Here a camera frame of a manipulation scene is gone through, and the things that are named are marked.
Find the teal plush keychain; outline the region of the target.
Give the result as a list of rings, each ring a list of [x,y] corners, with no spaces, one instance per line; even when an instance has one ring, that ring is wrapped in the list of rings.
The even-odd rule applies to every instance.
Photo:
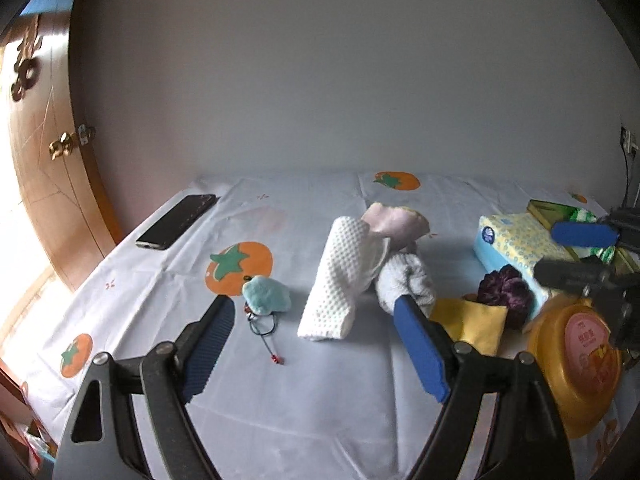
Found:
[[[245,275],[241,292],[250,331],[260,339],[270,355],[271,362],[283,365],[284,359],[271,347],[268,339],[279,326],[279,316],[292,308],[290,290],[285,284],[268,276]]]

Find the black smartphone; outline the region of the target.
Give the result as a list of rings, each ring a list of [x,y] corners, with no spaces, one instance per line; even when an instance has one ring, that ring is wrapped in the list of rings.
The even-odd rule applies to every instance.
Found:
[[[136,239],[136,246],[152,250],[168,249],[217,202],[215,194],[183,197]]]

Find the pink soft cloth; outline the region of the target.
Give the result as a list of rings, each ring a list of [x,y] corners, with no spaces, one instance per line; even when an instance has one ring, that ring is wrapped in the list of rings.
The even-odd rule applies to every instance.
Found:
[[[371,232],[388,237],[393,252],[414,252],[416,242],[431,232],[427,218],[407,207],[374,203],[361,220],[370,226]]]

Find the wooden door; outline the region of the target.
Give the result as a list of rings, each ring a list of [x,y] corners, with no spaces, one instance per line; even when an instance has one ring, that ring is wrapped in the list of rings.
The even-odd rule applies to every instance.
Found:
[[[89,125],[82,107],[79,65],[70,59],[72,14],[36,11],[16,18],[1,40],[1,125],[26,214],[53,270],[76,290],[122,240],[122,229],[101,179],[94,140],[70,156],[50,159],[48,146],[63,132]],[[14,102],[17,47],[38,24],[40,73],[24,99]]]

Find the green white striped fuzzy sock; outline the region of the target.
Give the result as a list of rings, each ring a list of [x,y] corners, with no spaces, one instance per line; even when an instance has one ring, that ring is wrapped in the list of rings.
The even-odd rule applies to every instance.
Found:
[[[585,208],[575,208],[568,221],[579,224],[579,244],[570,246],[578,258],[593,256],[606,264],[613,262],[617,234],[609,226]]]

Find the dark purple scrunchie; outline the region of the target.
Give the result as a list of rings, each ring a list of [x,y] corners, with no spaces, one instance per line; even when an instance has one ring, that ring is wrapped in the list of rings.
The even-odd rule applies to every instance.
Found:
[[[480,304],[506,307],[504,327],[510,330],[524,327],[535,300],[521,272],[510,264],[487,273],[478,285],[476,298]]]

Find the yellow blue tissue pack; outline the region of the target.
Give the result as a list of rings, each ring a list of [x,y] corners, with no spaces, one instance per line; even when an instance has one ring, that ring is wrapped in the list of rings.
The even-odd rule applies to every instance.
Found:
[[[554,289],[541,286],[534,278],[536,263],[543,258],[574,260],[564,247],[551,239],[548,230],[529,212],[481,216],[474,240],[474,252],[487,272],[499,271],[510,264],[521,273],[533,293],[533,303],[527,318],[529,321],[556,294]]]

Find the dark door ornament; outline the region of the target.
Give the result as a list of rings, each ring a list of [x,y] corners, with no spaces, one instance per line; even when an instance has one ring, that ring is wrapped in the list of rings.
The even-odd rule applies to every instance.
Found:
[[[38,24],[31,24],[25,30],[22,41],[17,47],[17,59],[14,63],[15,81],[11,84],[11,96],[14,102],[20,102],[28,90],[37,82],[40,63],[36,52],[42,46],[42,37],[38,32]]]

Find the brass door knob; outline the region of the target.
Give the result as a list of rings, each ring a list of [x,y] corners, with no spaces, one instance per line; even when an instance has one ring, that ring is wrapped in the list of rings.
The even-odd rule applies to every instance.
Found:
[[[85,124],[81,124],[72,132],[63,132],[60,137],[52,141],[49,146],[50,159],[55,160],[61,157],[70,156],[75,148],[82,148],[90,144],[96,137],[96,129]]]

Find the grey knitted sock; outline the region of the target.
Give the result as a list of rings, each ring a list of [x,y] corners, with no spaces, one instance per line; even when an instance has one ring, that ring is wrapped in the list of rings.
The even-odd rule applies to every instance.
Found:
[[[394,314],[395,302],[401,296],[410,296],[428,318],[436,304],[436,294],[427,267],[422,259],[411,252],[395,252],[383,264],[374,282],[381,308]]]

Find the yellow cloth pouch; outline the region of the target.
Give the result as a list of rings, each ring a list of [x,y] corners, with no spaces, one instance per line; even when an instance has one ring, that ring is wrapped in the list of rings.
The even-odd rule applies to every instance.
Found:
[[[453,341],[465,341],[483,356],[496,356],[507,314],[506,307],[439,298],[430,320],[439,323]]]

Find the white waffle textured towel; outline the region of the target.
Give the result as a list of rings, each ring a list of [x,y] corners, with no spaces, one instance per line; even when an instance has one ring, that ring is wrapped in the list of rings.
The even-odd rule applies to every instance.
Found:
[[[300,318],[297,336],[307,340],[346,338],[356,299],[367,290],[390,254],[390,239],[371,232],[361,219],[333,221]]]

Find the teal tissue box on floor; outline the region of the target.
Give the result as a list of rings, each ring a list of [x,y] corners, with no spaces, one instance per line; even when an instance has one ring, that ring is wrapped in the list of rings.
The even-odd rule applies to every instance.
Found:
[[[55,467],[55,450],[49,442],[40,437],[39,432],[32,434],[24,425],[17,426],[18,440],[26,445],[26,464],[36,479],[52,479]]]

